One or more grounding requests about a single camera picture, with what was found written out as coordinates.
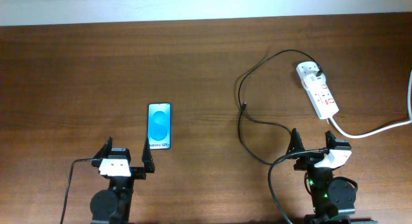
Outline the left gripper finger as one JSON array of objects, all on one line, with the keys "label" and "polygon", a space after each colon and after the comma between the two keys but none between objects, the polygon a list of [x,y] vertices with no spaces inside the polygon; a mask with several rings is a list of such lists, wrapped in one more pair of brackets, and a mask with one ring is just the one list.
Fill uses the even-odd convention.
[{"label": "left gripper finger", "polygon": [[142,162],[144,164],[144,169],[146,173],[154,173],[155,172],[155,163],[153,162],[153,157],[151,154],[149,139],[146,138],[144,144],[144,150],[142,153]]},{"label": "left gripper finger", "polygon": [[99,167],[101,165],[102,160],[109,156],[109,153],[112,150],[112,144],[113,138],[109,137],[106,143],[103,145],[103,147],[94,155],[93,161],[91,163],[93,167]]}]

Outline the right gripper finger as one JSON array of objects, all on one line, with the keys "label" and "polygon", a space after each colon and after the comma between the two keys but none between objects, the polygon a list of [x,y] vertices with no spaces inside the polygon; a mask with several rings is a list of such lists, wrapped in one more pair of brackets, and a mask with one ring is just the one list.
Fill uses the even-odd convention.
[{"label": "right gripper finger", "polygon": [[325,132],[325,139],[326,139],[326,148],[335,149],[336,137],[333,135],[331,131]]},{"label": "right gripper finger", "polygon": [[303,143],[301,140],[301,136],[296,128],[293,128],[290,134],[290,142],[288,145],[288,149],[286,150],[286,154],[291,159],[297,159],[299,157],[299,153],[305,151],[303,147]]}]

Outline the blue Galaxy smartphone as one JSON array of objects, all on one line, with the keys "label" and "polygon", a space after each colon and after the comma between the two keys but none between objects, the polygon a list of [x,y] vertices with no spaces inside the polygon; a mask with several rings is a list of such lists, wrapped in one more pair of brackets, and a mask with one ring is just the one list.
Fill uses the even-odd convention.
[{"label": "blue Galaxy smartphone", "polygon": [[171,104],[148,105],[147,137],[150,149],[171,148]]}]

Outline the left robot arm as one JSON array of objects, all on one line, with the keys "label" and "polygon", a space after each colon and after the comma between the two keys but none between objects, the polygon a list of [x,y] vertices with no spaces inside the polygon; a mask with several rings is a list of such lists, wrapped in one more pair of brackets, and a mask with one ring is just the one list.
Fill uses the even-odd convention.
[{"label": "left robot arm", "polygon": [[155,172],[155,164],[149,147],[144,143],[142,167],[131,167],[131,155],[127,148],[112,147],[113,139],[107,142],[93,157],[92,166],[109,180],[107,189],[97,192],[91,199],[92,223],[128,224],[131,201],[136,180],[146,179]]}]

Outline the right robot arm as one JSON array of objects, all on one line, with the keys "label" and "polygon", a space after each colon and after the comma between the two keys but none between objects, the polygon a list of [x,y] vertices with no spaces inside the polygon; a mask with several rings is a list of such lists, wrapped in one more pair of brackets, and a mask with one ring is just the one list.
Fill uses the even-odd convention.
[{"label": "right robot arm", "polygon": [[305,223],[349,223],[355,212],[358,185],[333,171],[342,167],[351,156],[348,141],[337,139],[331,131],[325,133],[326,147],[318,152],[304,149],[300,134],[291,132],[287,153],[295,159],[294,170],[304,171],[304,184],[310,193],[314,213],[304,217]]}]

